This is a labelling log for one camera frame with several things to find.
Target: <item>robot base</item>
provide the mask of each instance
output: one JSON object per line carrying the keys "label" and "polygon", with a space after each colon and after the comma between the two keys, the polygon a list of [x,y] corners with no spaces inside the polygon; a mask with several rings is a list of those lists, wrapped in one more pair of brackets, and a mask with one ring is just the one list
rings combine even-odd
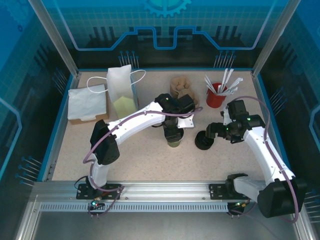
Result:
{"label": "robot base", "polygon": [[[106,190],[112,190],[121,186],[121,184],[106,184],[102,188]],[[79,184],[75,198],[78,200],[92,200],[97,197],[101,197],[102,200],[114,200],[117,197],[117,195],[117,191],[102,192],[98,189],[94,189],[93,187],[91,187],[90,184],[83,183]]]}

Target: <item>gear logo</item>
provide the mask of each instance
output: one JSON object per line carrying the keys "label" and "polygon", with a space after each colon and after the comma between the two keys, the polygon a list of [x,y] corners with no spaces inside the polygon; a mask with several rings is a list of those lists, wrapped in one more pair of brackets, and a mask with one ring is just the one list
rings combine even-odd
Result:
{"label": "gear logo", "polygon": [[0,0],[1,6],[6,6],[11,17],[18,23],[25,21],[29,15],[29,3],[27,0]]}
{"label": "gear logo", "polygon": [[180,14],[180,11],[187,9],[187,4],[191,4],[191,0],[141,0],[144,10],[149,10],[150,14],[156,14],[157,17],[171,17],[174,14]]}

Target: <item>black mounting plate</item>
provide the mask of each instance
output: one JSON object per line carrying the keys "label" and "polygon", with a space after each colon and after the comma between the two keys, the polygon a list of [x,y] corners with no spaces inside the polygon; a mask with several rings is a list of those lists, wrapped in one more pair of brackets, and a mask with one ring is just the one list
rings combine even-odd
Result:
{"label": "black mounting plate", "polygon": [[[106,190],[120,188],[121,184],[106,184],[102,188]],[[96,189],[93,189],[91,186],[88,186],[86,183],[78,185],[78,191],[76,193],[76,199],[78,200],[93,200],[101,196],[102,192]],[[108,194],[102,197],[103,200],[114,200],[117,197],[117,191],[111,191]]]}
{"label": "black mounting plate", "polygon": [[224,183],[213,183],[209,184],[210,199],[211,200],[247,200],[248,197],[240,194],[234,193],[232,196],[229,195],[227,187]]}

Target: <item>glass panel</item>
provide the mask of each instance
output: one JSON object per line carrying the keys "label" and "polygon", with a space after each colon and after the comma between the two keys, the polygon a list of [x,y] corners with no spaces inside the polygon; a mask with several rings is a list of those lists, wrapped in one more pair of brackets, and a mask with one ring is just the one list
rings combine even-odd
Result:
{"label": "glass panel", "polygon": [[305,203],[317,231],[320,205],[314,196],[320,194],[319,9],[319,1],[301,1],[261,71],[291,168],[296,176],[307,180],[310,190],[314,189]]}
{"label": "glass panel", "polygon": [[0,239],[5,240],[16,235],[70,73],[28,1],[0,1],[0,7]]}
{"label": "glass panel", "polygon": [[79,68],[251,68],[287,0],[43,2]]}

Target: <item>white cloth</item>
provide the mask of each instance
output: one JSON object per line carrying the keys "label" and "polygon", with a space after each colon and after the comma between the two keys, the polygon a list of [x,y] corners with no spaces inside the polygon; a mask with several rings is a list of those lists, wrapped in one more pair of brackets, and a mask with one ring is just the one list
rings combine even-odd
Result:
{"label": "white cloth", "polygon": [[[105,85],[91,86],[95,92],[105,90]],[[97,115],[107,113],[106,93],[93,93],[87,87],[70,89],[68,92],[68,119],[90,121],[96,119]]]}

